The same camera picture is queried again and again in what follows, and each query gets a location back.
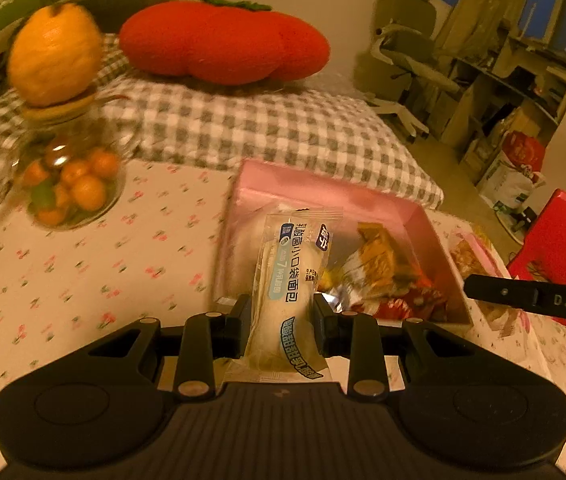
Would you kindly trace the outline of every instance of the snack package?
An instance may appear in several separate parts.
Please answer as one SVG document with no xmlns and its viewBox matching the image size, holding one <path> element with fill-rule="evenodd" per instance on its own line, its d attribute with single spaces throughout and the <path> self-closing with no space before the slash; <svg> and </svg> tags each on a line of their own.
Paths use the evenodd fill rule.
<svg viewBox="0 0 566 480">
<path fill-rule="evenodd" d="M 450 234 L 450 255 L 463 279 L 470 274 L 494 276 L 502 278 L 496 261 L 482 240 L 473 233 L 455 231 Z M 486 318 L 488 326 L 501 337 L 511 335 L 517 320 L 518 310 L 487 301 L 477 301 L 481 313 Z"/>
<path fill-rule="evenodd" d="M 350 303 L 408 292 L 419 278 L 416 265 L 382 224 L 359 222 L 363 244 L 343 264 L 343 283 L 351 288 Z"/>
<path fill-rule="evenodd" d="M 252 327 L 244 362 L 265 372 L 290 372 L 293 380 L 325 376 L 316 348 L 310 307 L 327 264 L 336 209 L 270 214 L 252 293 Z"/>
<path fill-rule="evenodd" d="M 364 312 L 381 320 L 409 317 L 446 321 L 446 299 L 419 264 L 382 224 L 360 222 L 363 243 L 340 269 L 323 274 L 319 290 L 336 311 Z"/>
<path fill-rule="evenodd" d="M 432 282 L 421 275 L 410 283 L 409 290 L 400 296 L 364 300 L 351 306 L 355 312 L 364 312 L 377 319 L 402 321 L 419 317 L 436 323 L 447 321 L 446 299 Z"/>
</svg>

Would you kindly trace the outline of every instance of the cardboard box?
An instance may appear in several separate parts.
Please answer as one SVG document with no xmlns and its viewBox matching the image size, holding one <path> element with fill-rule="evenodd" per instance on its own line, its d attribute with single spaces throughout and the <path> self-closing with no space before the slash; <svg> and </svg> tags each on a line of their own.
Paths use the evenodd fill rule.
<svg viewBox="0 0 566 480">
<path fill-rule="evenodd" d="M 462 284 L 450 267 L 446 252 L 426 212 L 419 204 L 342 180 L 319 176 L 256 160 L 245 160 L 234 184 L 225 216 L 225 227 L 218 251 L 214 299 L 223 305 L 233 304 L 225 293 L 227 267 L 231 261 L 230 240 L 241 221 L 252 212 L 273 202 L 297 208 L 338 207 L 343 221 L 333 233 L 330 262 L 342 261 L 358 249 L 358 222 L 379 222 L 404 251 L 418 261 L 423 272 L 448 299 L 448 322 L 439 326 L 465 334 L 472 328 Z M 399 326 L 400 322 L 382 322 Z"/>
<path fill-rule="evenodd" d="M 430 129 L 430 133 L 434 135 L 436 139 L 441 140 L 441 136 L 450 122 L 452 115 L 454 115 L 457 109 L 458 101 L 446 94 L 441 92 L 439 98 L 437 99 L 432 112 L 426 121 L 427 126 Z"/>
<path fill-rule="evenodd" d="M 537 137 L 541 131 L 541 126 L 547 120 L 545 114 L 538 109 L 533 101 L 524 99 L 516 109 L 514 120 L 508 126 L 508 130 L 523 132 L 528 137 Z"/>
</svg>

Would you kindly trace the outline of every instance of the plastic bag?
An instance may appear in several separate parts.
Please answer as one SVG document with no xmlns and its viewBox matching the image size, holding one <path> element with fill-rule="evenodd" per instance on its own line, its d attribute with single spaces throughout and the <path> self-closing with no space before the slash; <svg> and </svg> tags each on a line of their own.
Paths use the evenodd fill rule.
<svg viewBox="0 0 566 480">
<path fill-rule="evenodd" d="M 250 368 L 324 377 L 310 307 L 328 260 L 336 209 L 270 214 L 263 231 L 252 294 L 252 328 L 245 349 Z"/>
<path fill-rule="evenodd" d="M 271 202 L 242 218 L 233 226 L 225 264 L 223 295 L 234 300 L 241 294 L 251 294 L 254 272 L 261 252 L 263 229 L 268 214 L 292 210 L 285 203 Z"/>
<path fill-rule="evenodd" d="M 473 233 L 452 232 L 449 244 L 450 255 L 463 279 L 466 279 L 470 274 L 493 276 L 495 278 L 503 277 L 490 251 Z M 513 333 L 518 310 L 487 301 L 476 301 L 476 304 L 492 330 L 499 332 L 501 337 Z"/>
<path fill-rule="evenodd" d="M 501 149 L 516 168 L 528 166 L 532 173 L 541 171 L 546 149 L 534 137 L 522 132 L 510 132 L 503 140 Z"/>
<path fill-rule="evenodd" d="M 540 173 L 528 166 L 514 166 L 500 152 L 476 185 L 481 198 L 491 208 L 506 214 L 516 211 L 535 189 L 545 184 Z"/>
<path fill-rule="evenodd" d="M 319 290 L 330 306 L 377 319 L 446 320 L 446 300 L 382 224 L 359 222 L 362 245 L 342 267 L 324 273 Z"/>
</svg>

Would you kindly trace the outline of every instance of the glass jar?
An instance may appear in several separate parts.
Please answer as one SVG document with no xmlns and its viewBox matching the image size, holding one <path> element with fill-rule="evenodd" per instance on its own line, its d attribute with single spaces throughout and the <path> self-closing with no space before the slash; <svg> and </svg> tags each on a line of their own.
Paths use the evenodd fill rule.
<svg viewBox="0 0 566 480">
<path fill-rule="evenodd" d="M 124 157 L 114 124 L 101 114 L 104 101 L 92 91 L 54 107 L 22 107 L 28 132 L 16 182 L 29 214 L 47 229 L 93 221 L 123 190 Z"/>
</svg>

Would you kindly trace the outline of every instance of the jar lid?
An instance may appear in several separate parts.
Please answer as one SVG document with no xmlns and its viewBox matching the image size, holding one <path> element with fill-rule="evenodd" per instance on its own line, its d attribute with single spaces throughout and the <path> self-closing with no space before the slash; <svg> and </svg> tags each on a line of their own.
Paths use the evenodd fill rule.
<svg viewBox="0 0 566 480">
<path fill-rule="evenodd" d="M 90 86 L 86 91 L 78 94 L 74 99 L 64 103 L 45 108 L 31 107 L 23 104 L 20 114 L 23 119 L 34 126 L 51 126 L 76 119 L 89 110 L 96 99 L 96 87 Z"/>
</svg>

